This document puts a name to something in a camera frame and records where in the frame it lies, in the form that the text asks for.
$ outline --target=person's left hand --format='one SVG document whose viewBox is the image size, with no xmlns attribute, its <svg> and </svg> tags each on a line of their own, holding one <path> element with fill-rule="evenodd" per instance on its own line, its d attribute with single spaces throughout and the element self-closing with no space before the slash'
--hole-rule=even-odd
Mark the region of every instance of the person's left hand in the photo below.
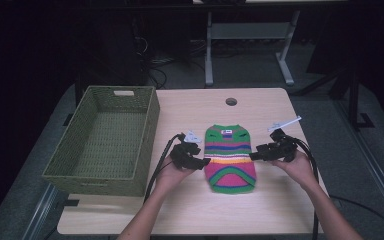
<svg viewBox="0 0 384 240">
<path fill-rule="evenodd" d="M 164 159 L 161 168 L 162 169 L 157 176 L 155 190 L 158 189 L 166 193 L 176 188 L 177 185 L 183 181 L 183 179 L 195 172 L 195 170 L 192 169 L 176 168 L 176 166 L 172 163 L 170 156 Z"/>
</svg>

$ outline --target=human hand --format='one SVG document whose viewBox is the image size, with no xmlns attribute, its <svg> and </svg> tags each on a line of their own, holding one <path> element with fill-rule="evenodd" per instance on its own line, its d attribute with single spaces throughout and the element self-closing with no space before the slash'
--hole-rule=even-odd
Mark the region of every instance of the human hand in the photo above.
<svg viewBox="0 0 384 240">
<path fill-rule="evenodd" d="M 283 169 L 295 182 L 306 189 L 311 187 L 317 180 L 314 177 L 310 160 L 303 152 L 296 150 L 295 158 L 291 162 L 280 160 L 271 161 L 271 164 Z"/>
<path fill-rule="evenodd" d="M 176 188 L 187 176 L 195 172 L 192 169 L 178 169 L 172 163 L 170 156 L 166 157 L 157 176 L 155 190 L 169 193 Z"/>
</svg>

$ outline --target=rectangular storage bin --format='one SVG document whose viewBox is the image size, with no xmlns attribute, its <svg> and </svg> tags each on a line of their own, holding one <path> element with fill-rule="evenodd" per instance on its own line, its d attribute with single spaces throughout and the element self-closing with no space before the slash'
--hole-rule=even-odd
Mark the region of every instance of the rectangular storage bin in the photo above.
<svg viewBox="0 0 384 240">
<path fill-rule="evenodd" d="M 143 196 L 159 113 L 154 87 L 88 87 L 43 177 L 68 193 Z"/>
</svg>

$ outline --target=human arm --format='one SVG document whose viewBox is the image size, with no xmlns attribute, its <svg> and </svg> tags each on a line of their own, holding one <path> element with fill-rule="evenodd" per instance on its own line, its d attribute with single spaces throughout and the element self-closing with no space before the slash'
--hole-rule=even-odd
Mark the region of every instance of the human arm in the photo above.
<svg viewBox="0 0 384 240">
<path fill-rule="evenodd" d="M 194 172 L 191 169 L 177 169 L 171 161 L 170 156 L 164 159 L 154 190 L 139 212 L 118 236 L 118 240 L 148 240 L 165 198 L 183 179 Z"/>
<path fill-rule="evenodd" d="M 313 175 L 310 161 L 304 153 L 297 151 L 291 162 L 271 162 L 283 169 L 309 196 L 328 239 L 363 239 L 335 207 Z"/>
</svg>

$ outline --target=wooden tabletop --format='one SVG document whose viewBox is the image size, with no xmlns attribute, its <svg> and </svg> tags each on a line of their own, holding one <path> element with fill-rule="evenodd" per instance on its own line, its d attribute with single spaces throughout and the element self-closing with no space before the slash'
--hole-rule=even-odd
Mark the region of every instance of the wooden tabletop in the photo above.
<svg viewBox="0 0 384 240">
<path fill-rule="evenodd" d="M 273 142 L 267 128 L 294 119 L 289 97 L 281 88 L 159 90 L 161 105 L 152 153 L 150 175 L 168 142 L 188 130 L 204 139 L 214 124 L 239 124 L 257 145 Z M 229 106 L 226 99 L 235 98 Z M 299 123 L 283 128 L 305 142 Z M 198 144 L 204 149 L 204 141 Z M 166 199 L 155 223 L 156 235 L 235 235 L 311 233 L 314 208 L 306 193 L 285 172 L 256 161 L 257 182 L 251 193 L 228 195 L 211 191 L 204 171 L 186 178 Z M 65 207 L 61 234 L 118 234 L 134 217 L 143 198 L 71 194 L 76 207 Z"/>
</svg>

